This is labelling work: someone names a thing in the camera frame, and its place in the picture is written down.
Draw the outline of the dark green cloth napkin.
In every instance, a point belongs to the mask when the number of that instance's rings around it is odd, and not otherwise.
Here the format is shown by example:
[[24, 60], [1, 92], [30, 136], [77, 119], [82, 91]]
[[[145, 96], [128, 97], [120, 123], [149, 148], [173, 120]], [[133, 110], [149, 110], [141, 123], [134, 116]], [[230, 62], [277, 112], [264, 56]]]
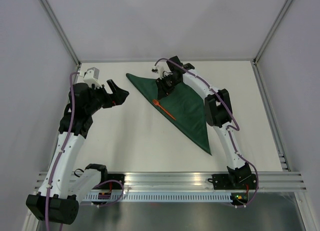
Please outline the dark green cloth napkin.
[[127, 73], [126, 77], [142, 96], [180, 132], [204, 152], [209, 155], [212, 154], [205, 119], [204, 102], [191, 87], [184, 83], [179, 83], [171, 94], [159, 100], [160, 105], [176, 118], [176, 120], [173, 120], [152, 102], [153, 99], [157, 99], [158, 95], [154, 78], [139, 77], [130, 73]]

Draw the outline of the orange plastic fork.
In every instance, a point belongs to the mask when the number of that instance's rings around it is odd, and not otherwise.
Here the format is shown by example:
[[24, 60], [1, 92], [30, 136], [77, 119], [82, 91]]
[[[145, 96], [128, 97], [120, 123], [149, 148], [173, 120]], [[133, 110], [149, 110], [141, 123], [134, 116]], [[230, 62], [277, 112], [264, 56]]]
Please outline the orange plastic fork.
[[171, 113], [169, 113], [163, 106], [161, 106], [160, 102], [157, 99], [153, 99], [152, 103], [156, 107], [159, 107], [162, 111], [164, 111], [170, 118], [172, 118], [173, 120], [176, 120], [176, 118]]

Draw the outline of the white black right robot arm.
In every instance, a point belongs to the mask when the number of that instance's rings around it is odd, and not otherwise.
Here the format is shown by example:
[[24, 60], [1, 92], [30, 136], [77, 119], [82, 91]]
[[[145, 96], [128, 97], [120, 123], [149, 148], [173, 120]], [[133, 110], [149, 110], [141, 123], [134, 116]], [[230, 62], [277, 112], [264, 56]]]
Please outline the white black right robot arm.
[[234, 135], [240, 127], [233, 116], [229, 92], [211, 85], [191, 63], [183, 64], [177, 56], [160, 58], [152, 72], [159, 74], [156, 80], [159, 99], [168, 97], [179, 84], [187, 85], [202, 98], [205, 121], [217, 133], [227, 161], [227, 177], [222, 184], [212, 181], [213, 185], [218, 189], [257, 189], [257, 174], [242, 156]]

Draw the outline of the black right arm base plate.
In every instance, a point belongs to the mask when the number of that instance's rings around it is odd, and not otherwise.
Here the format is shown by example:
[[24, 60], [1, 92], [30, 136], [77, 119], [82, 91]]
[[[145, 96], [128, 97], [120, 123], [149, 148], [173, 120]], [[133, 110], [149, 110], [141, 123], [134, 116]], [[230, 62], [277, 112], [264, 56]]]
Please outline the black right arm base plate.
[[255, 174], [235, 176], [216, 173], [207, 181], [213, 185], [214, 190], [255, 190], [258, 184]]

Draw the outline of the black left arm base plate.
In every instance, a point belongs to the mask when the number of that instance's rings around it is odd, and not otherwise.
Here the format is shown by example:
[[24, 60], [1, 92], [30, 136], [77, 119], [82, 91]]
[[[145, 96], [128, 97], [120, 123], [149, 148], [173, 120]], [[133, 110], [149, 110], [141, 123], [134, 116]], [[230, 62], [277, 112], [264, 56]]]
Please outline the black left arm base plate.
[[104, 181], [111, 181], [103, 184], [100, 188], [103, 190], [121, 190], [121, 184], [125, 184], [125, 175], [123, 173], [109, 173]]

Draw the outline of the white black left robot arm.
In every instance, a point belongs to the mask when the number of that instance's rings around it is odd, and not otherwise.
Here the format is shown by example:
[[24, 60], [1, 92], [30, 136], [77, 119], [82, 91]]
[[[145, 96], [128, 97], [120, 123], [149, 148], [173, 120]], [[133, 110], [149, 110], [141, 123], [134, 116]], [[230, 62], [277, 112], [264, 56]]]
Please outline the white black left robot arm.
[[95, 163], [90, 163], [70, 184], [75, 161], [93, 124], [93, 114], [122, 105], [130, 94], [111, 79], [107, 84], [111, 93], [107, 93], [104, 85], [87, 81], [70, 86], [69, 103], [59, 123], [58, 142], [49, 170], [37, 193], [26, 199], [26, 206], [39, 221], [72, 224], [86, 195], [95, 187], [104, 189], [109, 184], [107, 167]]

